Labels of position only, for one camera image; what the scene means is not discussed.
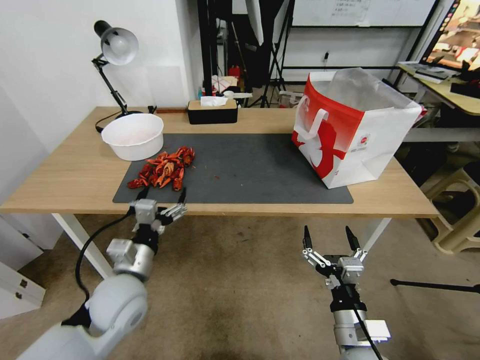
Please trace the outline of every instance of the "desk lamp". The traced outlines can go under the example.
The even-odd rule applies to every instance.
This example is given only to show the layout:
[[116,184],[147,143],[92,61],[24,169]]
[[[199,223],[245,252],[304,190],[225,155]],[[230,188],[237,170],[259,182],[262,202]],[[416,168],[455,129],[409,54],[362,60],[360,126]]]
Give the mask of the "desk lamp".
[[110,89],[110,94],[121,108],[121,114],[116,118],[128,114],[141,113],[141,111],[128,111],[127,103],[120,93],[112,87],[104,74],[103,67],[107,64],[126,65],[131,62],[139,51],[137,37],[121,27],[111,27],[108,22],[99,20],[93,26],[96,34],[100,37],[101,54],[91,62],[95,65],[103,81]]

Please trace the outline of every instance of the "lamp arm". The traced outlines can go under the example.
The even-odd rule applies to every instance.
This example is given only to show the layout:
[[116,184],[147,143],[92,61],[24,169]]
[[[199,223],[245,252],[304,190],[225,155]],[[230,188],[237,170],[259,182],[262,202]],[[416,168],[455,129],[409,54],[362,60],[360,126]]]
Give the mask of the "lamp arm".
[[102,57],[103,57],[103,54],[100,54],[99,56],[94,58],[91,62],[93,63],[93,65],[95,65],[96,69],[100,73],[101,78],[110,89],[110,94],[113,96],[118,106],[120,106],[122,115],[128,115],[129,112],[127,110],[126,101],[124,100],[122,95],[120,95],[120,93],[112,87],[112,84],[110,84],[110,81],[107,79],[107,77],[104,74],[104,71],[102,68],[105,65],[109,64],[109,62],[106,60],[103,60]]

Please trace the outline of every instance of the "lamp shade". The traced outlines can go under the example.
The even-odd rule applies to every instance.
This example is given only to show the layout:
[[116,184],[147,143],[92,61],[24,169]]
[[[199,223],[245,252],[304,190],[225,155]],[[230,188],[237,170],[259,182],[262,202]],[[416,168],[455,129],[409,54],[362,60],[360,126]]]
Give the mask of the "lamp shade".
[[121,27],[111,27],[108,22],[99,20],[93,26],[100,37],[101,52],[113,65],[131,62],[139,51],[139,41],[131,32]]

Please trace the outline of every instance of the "monitor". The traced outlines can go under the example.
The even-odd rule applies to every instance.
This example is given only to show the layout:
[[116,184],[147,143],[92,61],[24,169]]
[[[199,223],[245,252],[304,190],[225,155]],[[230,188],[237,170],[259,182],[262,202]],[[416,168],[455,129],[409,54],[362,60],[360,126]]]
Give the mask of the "monitor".
[[480,67],[480,0],[454,0],[420,63],[460,70]]

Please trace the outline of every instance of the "tissue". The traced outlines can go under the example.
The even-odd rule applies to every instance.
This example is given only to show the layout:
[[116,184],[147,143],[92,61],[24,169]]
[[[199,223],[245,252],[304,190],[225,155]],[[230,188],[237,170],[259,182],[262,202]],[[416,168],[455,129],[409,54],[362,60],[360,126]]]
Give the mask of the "tissue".
[[222,106],[227,103],[227,100],[227,97],[202,96],[200,98],[200,106]]

